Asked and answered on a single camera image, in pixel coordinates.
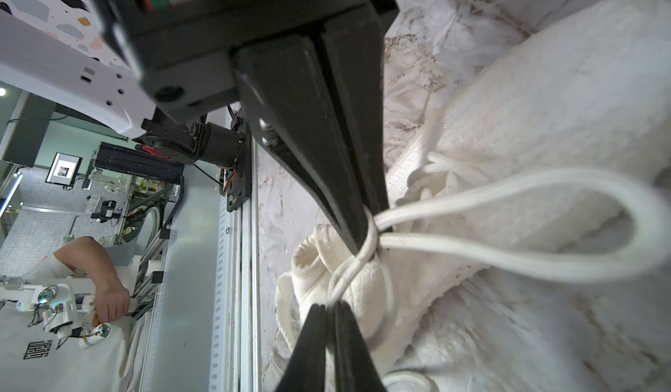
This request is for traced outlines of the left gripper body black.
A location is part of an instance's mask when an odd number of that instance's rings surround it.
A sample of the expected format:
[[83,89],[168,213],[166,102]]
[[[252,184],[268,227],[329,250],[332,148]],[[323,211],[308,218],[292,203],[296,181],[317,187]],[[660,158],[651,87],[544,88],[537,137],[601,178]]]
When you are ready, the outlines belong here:
[[236,49],[368,3],[384,23],[394,21],[396,0],[89,0],[89,7],[144,93],[183,124],[237,100]]

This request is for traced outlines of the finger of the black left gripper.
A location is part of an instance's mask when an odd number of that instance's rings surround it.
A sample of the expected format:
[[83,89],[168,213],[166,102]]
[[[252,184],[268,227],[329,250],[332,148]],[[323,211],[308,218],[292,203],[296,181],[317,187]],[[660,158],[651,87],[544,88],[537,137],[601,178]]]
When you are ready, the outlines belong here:
[[314,38],[356,192],[372,213],[389,207],[383,160],[384,27],[369,2],[328,18]]
[[313,42],[259,42],[233,57],[253,136],[309,194],[351,254],[366,238],[365,207]]

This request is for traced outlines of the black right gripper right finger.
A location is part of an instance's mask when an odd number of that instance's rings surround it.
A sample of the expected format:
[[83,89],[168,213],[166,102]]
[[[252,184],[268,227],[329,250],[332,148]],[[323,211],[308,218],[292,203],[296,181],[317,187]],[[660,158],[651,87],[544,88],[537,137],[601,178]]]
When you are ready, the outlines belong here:
[[385,392],[349,304],[344,301],[335,303],[330,309],[330,322],[335,390]]

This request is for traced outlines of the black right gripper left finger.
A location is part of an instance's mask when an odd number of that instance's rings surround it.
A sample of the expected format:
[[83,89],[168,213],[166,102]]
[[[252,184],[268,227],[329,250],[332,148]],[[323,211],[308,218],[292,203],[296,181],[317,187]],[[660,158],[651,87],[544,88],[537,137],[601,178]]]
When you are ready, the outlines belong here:
[[322,392],[325,388],[327,309],[311,306],[276,392]]

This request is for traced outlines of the white sneaker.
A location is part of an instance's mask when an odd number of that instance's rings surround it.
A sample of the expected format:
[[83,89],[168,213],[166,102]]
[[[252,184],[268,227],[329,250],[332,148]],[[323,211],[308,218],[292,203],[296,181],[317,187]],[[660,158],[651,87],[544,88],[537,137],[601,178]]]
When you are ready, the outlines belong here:
[[669,166],[670,0],[554,23],[418,131],[365,252],[298,246],[279,368],[343,299],[391,390],[668,390]]

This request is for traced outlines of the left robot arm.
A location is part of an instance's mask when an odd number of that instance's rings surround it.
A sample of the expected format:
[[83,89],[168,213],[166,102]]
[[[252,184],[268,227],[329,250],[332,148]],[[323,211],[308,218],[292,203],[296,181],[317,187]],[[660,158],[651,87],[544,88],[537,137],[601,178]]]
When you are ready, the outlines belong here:
[[64,0],[92,14],[120,72],[1,14],[1,77],[185,164],[232,162],[204,124],[240,103],[263,148],[315,199],[352,253],[388,208],[384,35],[396,0]]

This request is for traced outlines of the person forearm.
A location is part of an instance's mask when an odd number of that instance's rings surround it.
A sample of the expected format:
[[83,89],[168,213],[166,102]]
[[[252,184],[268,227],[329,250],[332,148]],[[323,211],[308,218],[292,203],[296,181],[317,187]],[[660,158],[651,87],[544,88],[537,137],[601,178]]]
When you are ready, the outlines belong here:
[[97,289],[122,287],[108,252],[89,236],[79,237],[54,253],[71,270],[84,271]]

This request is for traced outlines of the person hand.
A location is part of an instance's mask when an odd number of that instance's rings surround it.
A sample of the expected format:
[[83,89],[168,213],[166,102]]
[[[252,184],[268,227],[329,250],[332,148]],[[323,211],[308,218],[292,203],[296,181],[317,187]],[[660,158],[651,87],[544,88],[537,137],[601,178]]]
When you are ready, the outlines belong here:
[[118,279],[96,281],[94,286],[94,310],[99,322],[114,322],[128,313],[130,294]]

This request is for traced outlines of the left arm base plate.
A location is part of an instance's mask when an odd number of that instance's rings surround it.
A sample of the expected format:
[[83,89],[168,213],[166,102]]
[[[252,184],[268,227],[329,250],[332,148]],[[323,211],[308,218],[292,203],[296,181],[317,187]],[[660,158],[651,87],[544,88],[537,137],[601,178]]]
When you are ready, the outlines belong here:
[[249,126],[242,127],[242,145],[233,168],[232,182],[226,190],[226,209],[232,213],[252,196],[253,182],[253,138]]

